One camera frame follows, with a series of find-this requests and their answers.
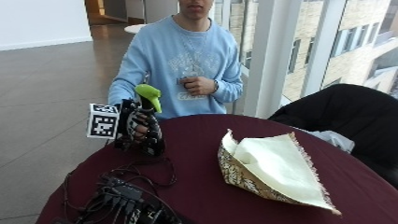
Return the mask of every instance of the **white wall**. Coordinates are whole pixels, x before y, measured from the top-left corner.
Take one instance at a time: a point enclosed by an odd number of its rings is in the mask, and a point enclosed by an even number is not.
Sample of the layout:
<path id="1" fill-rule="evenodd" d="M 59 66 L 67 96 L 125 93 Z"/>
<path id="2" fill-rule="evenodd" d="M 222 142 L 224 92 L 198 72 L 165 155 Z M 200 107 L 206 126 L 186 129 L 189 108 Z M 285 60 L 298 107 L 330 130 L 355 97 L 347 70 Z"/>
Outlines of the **white wall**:
<path id="1" fill-rule="evenodd" d="M 164 17 L 178 13 L 178 0 L 145 0 L 145 23 L 161 20 Z M 142 0 L 125 0 L 127 17 L 144 19 Z"/>
<path id="2" fill-rule="evenodd" d="M 0 50 L 92 41 L 84 0 L 0 0 Z"/>
<path id="3" fill-rule="evenodd" d="M 144 19 L 142 0 L 125 0 L 127 17 Z"/>

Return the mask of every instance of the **person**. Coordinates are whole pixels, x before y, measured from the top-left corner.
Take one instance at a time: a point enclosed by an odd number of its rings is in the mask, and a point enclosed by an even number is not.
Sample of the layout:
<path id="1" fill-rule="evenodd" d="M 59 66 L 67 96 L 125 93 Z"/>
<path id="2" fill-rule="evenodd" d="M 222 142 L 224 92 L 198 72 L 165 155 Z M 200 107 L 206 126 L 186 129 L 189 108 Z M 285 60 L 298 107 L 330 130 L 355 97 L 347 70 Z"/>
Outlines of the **person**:
<path id="1" fill-rule="evenodd" d="M 145 82 L 161 91 L 157 120 L 226 113 L 224 104 L 242 94 L 242 82 L 237 42 L 209 19 L 213 1 L 180 0 L 180 13 L 137 32 L 109 87 L 111 105 L 138 101 L 133 90 Z M 142 126 L 135 124 L 136 139 L 146 133 Z"/>

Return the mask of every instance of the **light blue sweatshirt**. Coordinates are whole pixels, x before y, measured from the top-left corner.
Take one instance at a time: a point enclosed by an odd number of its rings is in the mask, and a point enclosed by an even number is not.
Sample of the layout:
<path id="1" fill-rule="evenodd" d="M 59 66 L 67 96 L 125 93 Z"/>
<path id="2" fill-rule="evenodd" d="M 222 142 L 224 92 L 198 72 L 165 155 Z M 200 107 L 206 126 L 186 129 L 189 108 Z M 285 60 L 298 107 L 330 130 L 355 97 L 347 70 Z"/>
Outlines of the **light blue sweatshirt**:
<path id="1" fill-rule="evenodd" d="M 172 16 L 145 25 L 136 34 L 108 94 L 108 103 L 136 99 L 135 87 L 144 82 L 161 90 L 161 113 L 170 119 L 196 114 L 225 114 L 224 103 L 242 93 L 237 42 L 228 30 L 214 22 L 206 32 L 184 30 Z M 210 95 L 190 96 L 177 80 L 201 76 L 218 82 Z"/>

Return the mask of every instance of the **table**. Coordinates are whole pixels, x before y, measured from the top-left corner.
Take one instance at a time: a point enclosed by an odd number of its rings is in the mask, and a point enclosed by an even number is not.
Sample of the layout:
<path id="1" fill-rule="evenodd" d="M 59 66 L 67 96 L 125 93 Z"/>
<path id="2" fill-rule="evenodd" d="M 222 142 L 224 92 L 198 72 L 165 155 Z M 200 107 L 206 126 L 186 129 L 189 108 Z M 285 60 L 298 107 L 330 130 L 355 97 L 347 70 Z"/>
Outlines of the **table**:
<path id="1" fill-rule="evenodd" d="M 177 183 L 160 189 L 160 196 L 193 223 L 398 223 L 395 188 L 351 155 L 300 130 L 266 119 L 237 115 L 169 119 L 161 122 L 161 129 L 166 141 L 165 156 L 174 163 Z M 296 133 L 342 216 L 322 208 L 265 200 L 225 184 L 217 154 L 228 129 L 233 130 L 238 141 L 245 137 Z M 85 204 L 96 189 L 99 174 L 129 163 L 133 154 L 108 145 L 77 166 L 69 179 L 69 200 L 75 204 Z M 146 174 L 162 181 L 164 169 L 146 168 Z M 39 224 L 48 224 L 64 216 L 63 199 L 61 186 L 48 199 Z"/>
<path id="2" fill-rule="evenodd" d="M 124 27 L 124 30 L 131 34 L 136 34 L 145 25 L 146 24 L 131 25 L 131 26 Z"/>

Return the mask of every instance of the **black chair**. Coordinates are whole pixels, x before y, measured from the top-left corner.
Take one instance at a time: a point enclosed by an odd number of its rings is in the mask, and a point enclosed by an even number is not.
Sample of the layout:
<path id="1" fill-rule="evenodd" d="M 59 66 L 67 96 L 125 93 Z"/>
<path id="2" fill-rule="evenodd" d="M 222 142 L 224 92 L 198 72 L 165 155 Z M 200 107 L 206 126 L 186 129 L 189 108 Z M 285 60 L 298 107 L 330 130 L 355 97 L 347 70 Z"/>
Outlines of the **black chair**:
<path id="1" fill-rule="evenodd" d="M 354 141 L 351 155 L 398 189 L 398 100 L 337 84 L 282 106 L 270 120 L 308 131 L 334 131 Z"/>

